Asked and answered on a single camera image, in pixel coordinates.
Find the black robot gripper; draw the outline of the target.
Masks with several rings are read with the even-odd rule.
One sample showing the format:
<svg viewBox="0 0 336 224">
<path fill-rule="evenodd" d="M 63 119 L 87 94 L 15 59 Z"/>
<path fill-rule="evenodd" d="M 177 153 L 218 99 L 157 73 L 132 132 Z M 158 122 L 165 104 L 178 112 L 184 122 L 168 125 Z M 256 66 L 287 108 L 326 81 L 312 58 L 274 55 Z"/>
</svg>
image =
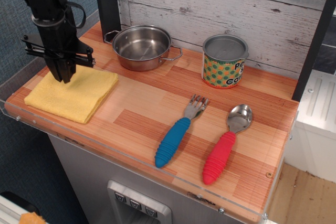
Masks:
<svg viewBox="0 0 336 224">
<path fill-rule="evenodd" d="M 69 83 L 76 73 L 76 64 L 86 67 L 95 65 L 93 49 L 78 39 L 77 27 L 65 15 L 58 20 L 43 20 L 32 16 L 32 21 L 39 33 L 25 34 L 22 37 L 26 51 L 30 55 L 46 57 L 46 65 L 57 81 Z"/>
</svg>

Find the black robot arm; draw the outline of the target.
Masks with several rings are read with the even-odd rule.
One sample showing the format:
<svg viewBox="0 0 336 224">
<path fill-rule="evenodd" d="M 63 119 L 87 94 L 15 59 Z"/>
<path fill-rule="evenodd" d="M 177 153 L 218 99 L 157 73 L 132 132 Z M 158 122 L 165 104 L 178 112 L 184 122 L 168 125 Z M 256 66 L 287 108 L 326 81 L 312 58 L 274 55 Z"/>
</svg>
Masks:
<svg viewBox="0 0 336 224">
<path fill-rule="evenodd" d="M 76 24 L 73 8 L 81 5 L 68 0 L 24 0 L 32 11 L 32 22 L 37 34 L 24 35 L 29 55 L 42 57 L 54 78 L 68 83 L 76 73 L 76 66 L 93 67 L 93 49 L 81 42 L 77 30 L 86 23 L 86 17 Z"/>
</svg>

